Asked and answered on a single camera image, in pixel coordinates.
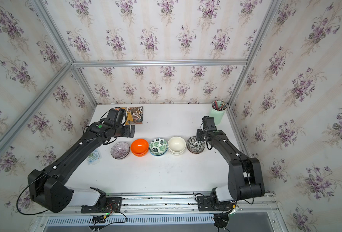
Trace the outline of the pink striped bowl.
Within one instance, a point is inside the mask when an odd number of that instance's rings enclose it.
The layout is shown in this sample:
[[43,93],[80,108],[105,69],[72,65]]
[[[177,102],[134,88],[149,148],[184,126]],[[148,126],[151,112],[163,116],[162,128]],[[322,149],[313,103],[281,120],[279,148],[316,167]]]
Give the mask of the pink striped bowl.
[[111,148],[111,156],[114,159],[121,160],[128,156],[130,152],[130,146],[126,142],[118,142]]

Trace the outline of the orange plastic bowl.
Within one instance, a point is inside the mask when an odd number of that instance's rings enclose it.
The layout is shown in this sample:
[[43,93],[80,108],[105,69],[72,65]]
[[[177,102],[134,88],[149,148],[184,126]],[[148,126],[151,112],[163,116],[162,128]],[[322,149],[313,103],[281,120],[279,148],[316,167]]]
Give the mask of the orange plastic bowl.
[[145,139],[137,139],[135,140],[131,146],[131,152],[132,153],[144,153],[148,152],[149,144]]
[[143,157],[147,154],[147,151],[144,153],[133,153],[133,155],[135,155],[136,157]]

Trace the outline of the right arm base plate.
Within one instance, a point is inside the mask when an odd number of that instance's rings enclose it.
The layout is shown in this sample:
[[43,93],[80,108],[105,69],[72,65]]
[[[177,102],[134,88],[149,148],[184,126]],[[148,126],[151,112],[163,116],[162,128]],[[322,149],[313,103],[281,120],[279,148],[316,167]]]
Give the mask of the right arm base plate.
[[203,194],[196,194],[194,196],[195,201],[198,205],[198,211],[207,212],[207,211],[224,211],[229,212],[234,209],[235,205],[230,202],[215,202],[211,199],[210,196],[205,196]]

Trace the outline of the green leaf bowl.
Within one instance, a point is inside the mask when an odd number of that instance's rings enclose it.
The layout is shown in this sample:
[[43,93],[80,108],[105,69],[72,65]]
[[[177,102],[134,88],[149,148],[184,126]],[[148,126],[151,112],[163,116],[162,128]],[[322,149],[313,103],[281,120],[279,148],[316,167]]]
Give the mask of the green leaf bowl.
[[155,138],[149,143],[149,152],[165,152],[168,150],[168,143],[163,138]]

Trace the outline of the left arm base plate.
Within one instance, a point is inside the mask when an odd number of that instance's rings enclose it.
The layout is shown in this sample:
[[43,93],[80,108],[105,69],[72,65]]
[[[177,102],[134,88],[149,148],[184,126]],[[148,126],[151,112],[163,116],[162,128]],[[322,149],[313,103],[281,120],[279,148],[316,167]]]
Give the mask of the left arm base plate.
[[81,214],[119,213],[122,201],[121,197],[101,199],[94,206],[82,206]]

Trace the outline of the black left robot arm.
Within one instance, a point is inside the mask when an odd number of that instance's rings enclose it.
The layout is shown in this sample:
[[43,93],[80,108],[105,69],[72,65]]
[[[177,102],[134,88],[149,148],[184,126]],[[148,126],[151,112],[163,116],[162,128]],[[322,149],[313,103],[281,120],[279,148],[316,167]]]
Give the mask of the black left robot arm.
[[110,109],[99,121],[84,129],[81,138],[56,161],[41,171],[33,170],[28,175],[30,199],[53,213],[71,205],[80,191],[68,188],[68,179],[94,150],[110,144],[112,138],[134,137],[135,126],[127,125],[126,120],[125,109]]

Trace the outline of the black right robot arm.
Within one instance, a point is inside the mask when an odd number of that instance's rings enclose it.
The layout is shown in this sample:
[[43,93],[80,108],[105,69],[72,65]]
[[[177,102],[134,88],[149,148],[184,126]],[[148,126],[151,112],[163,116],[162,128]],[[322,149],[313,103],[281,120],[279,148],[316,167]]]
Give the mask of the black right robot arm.
[[216,149],[228,164],[227,184],[211,190],[215,202],[247,201],[265,195],[260,161],[248,157],[235,147],[226,133],[217,129],[213,117],[202,118],[197,140],[205,142],[209,150]]

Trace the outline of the black white patterned bowl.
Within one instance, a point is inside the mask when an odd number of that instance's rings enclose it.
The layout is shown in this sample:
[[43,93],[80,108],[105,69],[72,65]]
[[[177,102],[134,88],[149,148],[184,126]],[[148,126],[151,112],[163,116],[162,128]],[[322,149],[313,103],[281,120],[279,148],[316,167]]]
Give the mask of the black white patterned bowl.
[[199,141],[197,140],[196,136],[192,136],[188,138],[186,142],[186,147],[190,152],[194,154],[200,154],[204,151],[206,145],[204,141]]

